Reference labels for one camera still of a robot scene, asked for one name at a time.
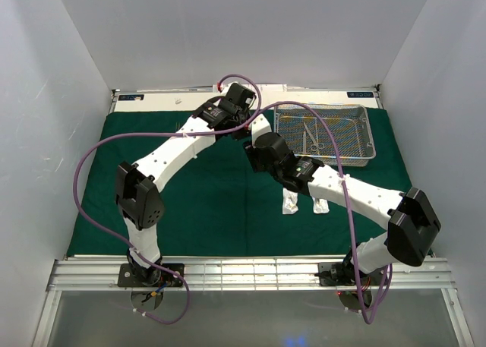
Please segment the metal mesh instrument tray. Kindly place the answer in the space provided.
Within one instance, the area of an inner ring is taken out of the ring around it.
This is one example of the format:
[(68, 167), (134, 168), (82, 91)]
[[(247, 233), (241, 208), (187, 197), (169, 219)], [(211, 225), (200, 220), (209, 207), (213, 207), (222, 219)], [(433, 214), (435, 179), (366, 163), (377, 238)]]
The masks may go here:
[(311, 149), (307, 135), (306, 156), (315, 157), (323, 163), (335, 166), (334, 141), (344, 166), (364, 167), (376, 156), (368, 113), (360, 105), (310, 104), (322, 119), (318, 120), (307, 109), (297, 105), (281, 105), (274, 109), (275, 132), (283, 137), (288, 147), (298, 156), (302, 155), (303, 123), (306, 122), (318, 142), (324, 148), (319, 153)]

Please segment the plastic packet printed label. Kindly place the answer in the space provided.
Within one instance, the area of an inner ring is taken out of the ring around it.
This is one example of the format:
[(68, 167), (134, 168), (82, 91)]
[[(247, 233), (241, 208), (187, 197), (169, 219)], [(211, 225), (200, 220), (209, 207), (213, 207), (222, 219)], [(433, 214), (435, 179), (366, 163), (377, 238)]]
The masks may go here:
[(282, 190), (282, 214), (292, 215), (298, 211), (298, 194), (286, 188)]

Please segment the green surgical cloth wrap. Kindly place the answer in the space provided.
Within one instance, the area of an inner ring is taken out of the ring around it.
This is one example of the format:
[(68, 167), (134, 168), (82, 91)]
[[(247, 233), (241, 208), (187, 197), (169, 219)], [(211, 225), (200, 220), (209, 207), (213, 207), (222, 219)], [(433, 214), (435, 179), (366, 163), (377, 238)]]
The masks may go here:
[[(114, 112), (107, 116), (89, 167), (79, 216), (68, 255), (123, 255), (128, 231), (115, 205), (115, 170), (121, 162), (146, 156), (175, 131), (187, 112)], [(298, 212), (282, 214), (282, 186), (252, 170), (241, 142), (224, 137), (201, 152), (170, 180), (162, 194), (166, 211), (157, 226), (161, 252), (202, 257), (262, 257), (345, 254), (349, 226), (367, 241), (382, 233), (364, 216), (348, 216), (330, 205), (314, 214), (309, 197)]]

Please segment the plastic packet black yellow part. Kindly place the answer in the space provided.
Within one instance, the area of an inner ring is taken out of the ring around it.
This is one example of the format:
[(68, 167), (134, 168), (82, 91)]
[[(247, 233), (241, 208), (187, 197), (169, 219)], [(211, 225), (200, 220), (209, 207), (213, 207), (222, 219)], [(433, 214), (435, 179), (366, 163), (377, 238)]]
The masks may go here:
[(312, 198), (313, 200), (313, 212), (314, 214), (326, 214), (329, 213), (330, 208), (328, 202), (320, 198)]

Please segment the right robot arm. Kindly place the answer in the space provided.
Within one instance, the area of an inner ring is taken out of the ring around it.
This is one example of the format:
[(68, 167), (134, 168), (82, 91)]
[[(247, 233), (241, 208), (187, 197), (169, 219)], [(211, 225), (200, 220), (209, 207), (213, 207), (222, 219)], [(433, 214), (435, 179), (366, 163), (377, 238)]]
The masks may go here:
[(320, 271), (327, 285), (360, 284), (390, 263), (423, 264), (441, 229), (423, 191), (410, 188), (403, 193), (344, 178), (315, 158), (296, 156), (274, 132), (244, 142), (243, 148), (255, 172), (269, 173), (286, 190), (350, 207), (384, 229), (376, 238), (354, 242), (343, 261)]

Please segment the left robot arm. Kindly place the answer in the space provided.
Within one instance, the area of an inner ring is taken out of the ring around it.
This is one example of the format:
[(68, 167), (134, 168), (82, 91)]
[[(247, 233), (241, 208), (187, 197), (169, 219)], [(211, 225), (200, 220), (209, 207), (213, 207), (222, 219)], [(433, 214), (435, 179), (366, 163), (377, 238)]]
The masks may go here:
[(115, 203), (127, 226), (131, 243), (127, 258), (138, 282), (152, 286), (162, 276), (156, 235), (156, 225), (165, 211), (160, 193), (178, 170), (221, 138), (215, 131), (242, 126), (232, 136), (236, 140), (247, 137), (245, 122), (256, 97), (255, 92), (233, 83), (223, 97), (211, 98), (199, 106), (177, 134), (153, 152), (132, 164), (118, 165)]

